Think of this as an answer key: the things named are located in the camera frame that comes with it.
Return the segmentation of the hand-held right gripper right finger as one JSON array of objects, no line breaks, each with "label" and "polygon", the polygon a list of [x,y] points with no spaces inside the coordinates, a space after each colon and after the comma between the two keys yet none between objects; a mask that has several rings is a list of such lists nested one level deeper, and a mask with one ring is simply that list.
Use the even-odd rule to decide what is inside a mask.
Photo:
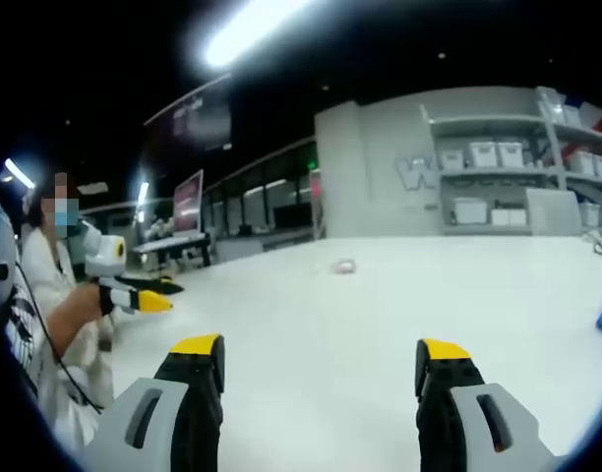
[{"label": "hand-held right gripper right finger", "polygon": [[470,354],[446,341],[417,342],[414,394],[422,471],[554,471],[539,424]]}]

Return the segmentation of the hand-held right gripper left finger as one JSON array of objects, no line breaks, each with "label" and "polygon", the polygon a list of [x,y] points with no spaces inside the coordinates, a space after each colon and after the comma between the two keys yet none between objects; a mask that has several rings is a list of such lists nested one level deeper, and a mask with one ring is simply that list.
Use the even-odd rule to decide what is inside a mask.
[{"label": "hand-held right gripper left finger", "polygon": [[215,471],[223,422],[225,345],[218,333],[176,343],[101,414],[86,471]]}]

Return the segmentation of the person's left hand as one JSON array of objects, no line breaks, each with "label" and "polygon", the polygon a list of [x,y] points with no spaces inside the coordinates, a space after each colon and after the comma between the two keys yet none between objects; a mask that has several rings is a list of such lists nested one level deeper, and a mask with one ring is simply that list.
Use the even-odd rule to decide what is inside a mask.
[{"label": "person's left hand", "polygon": [[114,326],[112,319],[107,322],[101,305],[101,290],[96,283],[85,282],[77,287],[81,317],[86,325],[98,328],[98,348],[102,352],[113,350]]}]

